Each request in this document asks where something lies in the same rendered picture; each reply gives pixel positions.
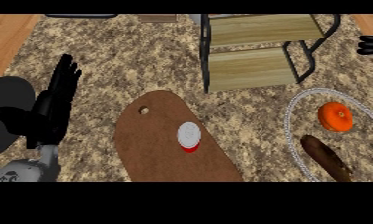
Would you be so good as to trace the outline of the black wooden tiered shelf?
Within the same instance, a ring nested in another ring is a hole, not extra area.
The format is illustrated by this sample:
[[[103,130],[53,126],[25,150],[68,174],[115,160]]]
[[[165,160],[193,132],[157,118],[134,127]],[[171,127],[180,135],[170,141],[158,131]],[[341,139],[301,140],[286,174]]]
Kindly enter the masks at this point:
[[[204,91],[303,83],[314,72],[313,53],[341,25],[326,31],[311,14],[202,14],[199,60]]]

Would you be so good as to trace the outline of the red can with white lid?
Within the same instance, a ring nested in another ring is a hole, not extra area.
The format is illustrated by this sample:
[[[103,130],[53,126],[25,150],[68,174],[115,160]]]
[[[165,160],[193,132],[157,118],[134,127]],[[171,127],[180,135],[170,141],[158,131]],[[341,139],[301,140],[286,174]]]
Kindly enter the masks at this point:
[[[177,141],[188,153],[196,151],[201,143],[201,129],[193,122],[188,121],[180,125]]]

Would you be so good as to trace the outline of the brown wooden cutting board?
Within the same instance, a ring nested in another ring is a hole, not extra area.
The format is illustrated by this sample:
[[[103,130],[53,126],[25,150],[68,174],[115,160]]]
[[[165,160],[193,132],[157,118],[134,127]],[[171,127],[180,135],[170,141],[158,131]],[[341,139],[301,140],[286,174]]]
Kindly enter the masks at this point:
[[[188,153],[177,141],[185,122],[201,129],[201,143]],[[127,106],[115,129],[115,146],[130,178],[137,181],[242,182],[242,176],[185,100],[152,91]]]

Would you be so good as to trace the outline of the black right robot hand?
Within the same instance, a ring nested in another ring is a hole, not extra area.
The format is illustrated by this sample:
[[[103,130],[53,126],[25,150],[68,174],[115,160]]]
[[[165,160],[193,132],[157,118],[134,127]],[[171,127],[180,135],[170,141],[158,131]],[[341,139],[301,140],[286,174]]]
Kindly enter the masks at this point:
[[[357,53],[360,55],[373,55],[373,36],[361,36]]]

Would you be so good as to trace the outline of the orange squash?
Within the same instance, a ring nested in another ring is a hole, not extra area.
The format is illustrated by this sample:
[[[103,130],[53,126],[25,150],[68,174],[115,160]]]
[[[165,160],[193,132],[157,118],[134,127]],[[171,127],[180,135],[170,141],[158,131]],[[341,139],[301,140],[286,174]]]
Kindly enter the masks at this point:
[[[353,112],[341,102],[328,102],[319,107],[317,120],[328,131],[347,132],[353,129]]]

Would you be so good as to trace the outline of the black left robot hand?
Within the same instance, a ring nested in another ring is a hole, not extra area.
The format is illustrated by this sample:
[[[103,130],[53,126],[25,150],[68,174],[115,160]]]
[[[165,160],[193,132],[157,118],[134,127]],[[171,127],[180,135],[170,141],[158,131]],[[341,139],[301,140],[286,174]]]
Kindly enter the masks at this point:
[[[40,93],[33,108],[2,106],[0,121],[9,133],[27,137],[27,148],[59,145],[68,129],[71,102],[81,70],[65,54],[55,69],[50,86]]]

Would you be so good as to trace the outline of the dark grey round object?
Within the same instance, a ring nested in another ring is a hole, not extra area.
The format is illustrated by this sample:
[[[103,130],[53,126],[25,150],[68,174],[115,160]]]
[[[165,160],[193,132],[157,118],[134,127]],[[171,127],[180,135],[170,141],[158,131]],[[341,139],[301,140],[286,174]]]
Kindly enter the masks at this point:
[[[34,101],[36,91],[30,82],[16,76],[0,77],[0,153],[21,135]]]

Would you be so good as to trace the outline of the dark flat object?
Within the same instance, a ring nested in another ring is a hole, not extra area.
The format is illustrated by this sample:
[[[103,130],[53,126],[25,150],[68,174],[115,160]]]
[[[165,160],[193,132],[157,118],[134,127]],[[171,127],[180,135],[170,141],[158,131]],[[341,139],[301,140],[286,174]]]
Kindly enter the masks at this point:
[[[87,19],[108,19],[115,18],[118,14],[46,14],[52,18],[87,18]]]

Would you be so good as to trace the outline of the brown rectangular object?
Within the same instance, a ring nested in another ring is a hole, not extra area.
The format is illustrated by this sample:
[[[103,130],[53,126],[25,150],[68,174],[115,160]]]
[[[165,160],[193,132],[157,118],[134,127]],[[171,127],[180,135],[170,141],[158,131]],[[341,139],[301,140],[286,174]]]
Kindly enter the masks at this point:
[[[176,14],[140,14],[142,23],[174,23],[177,21]]]

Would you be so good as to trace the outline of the dark brown long vegetable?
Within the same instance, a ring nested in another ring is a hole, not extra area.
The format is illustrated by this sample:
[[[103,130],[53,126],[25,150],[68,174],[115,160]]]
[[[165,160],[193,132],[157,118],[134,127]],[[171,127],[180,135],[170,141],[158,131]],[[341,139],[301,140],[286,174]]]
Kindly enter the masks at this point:
[[[322,141],[311,135],[301,138],[301,144],[313,160],[338,182],[351,182],[353,171],[342,159]]]

